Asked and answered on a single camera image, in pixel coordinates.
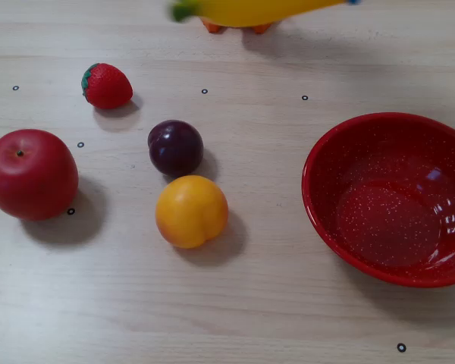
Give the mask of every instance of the plastic fruit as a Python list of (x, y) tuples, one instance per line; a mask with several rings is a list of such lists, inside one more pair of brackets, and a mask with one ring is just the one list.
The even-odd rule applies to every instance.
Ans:
[(81, 80), (86, 101), (97, 108), (118, 108), (133, 96), (130, 81), (123, 72), (106, 63), (87, 69)]
[(163, 121), (150, 131), (150, 159), (163, 174), (181, 177), (199, 167), (204, 144), (192, 125), (179, 120)]
[(25, 129), (0, 139), (0, 209), (24, 220), (65, 212), (77, 192), (76, 163), (54, 134)]
[(196, 248), (223, 231), (228, 222), (228, 202), (211, 180), (185, 176), (164, 188), (155, 219), (169, 243), (178, 248)]
[(172, 17), (183, 21), (197, 16), (226, 27), (255, 27), (286, 17), (359, 0), (177, 0)]

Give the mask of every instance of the red apple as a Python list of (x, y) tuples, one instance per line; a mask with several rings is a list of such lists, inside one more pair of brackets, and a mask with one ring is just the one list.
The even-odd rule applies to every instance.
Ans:
[(65, 212), (77, 192), (76, 163), (54, 134), (25, 129), (0, 139), (0, 209), (24, 220)]

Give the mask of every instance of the dark purple plum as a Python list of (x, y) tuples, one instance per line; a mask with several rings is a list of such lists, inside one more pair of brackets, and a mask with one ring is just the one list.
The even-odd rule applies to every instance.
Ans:
[(167, 120), (150, 131), (150, 160), (163, 174), (177, 178), (194, 172), (204, 153), (199, 132), (185, 121)]

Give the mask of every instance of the banana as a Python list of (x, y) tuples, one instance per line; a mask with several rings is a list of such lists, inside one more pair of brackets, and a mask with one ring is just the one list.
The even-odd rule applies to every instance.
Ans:
[(171, 14), (177, 22), (197, 16), (225, 27), (254, 27), (345, 2), (358, 0), (177, 0)]

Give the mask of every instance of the yellow peach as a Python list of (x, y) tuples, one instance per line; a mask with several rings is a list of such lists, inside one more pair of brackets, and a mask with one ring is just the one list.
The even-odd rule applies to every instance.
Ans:
[(196, 248), (217, 237), (228, 222), (228, 202), (214, 182), (185, 176), (164, 188), (155, 219), (160, 234), (173, 246)]

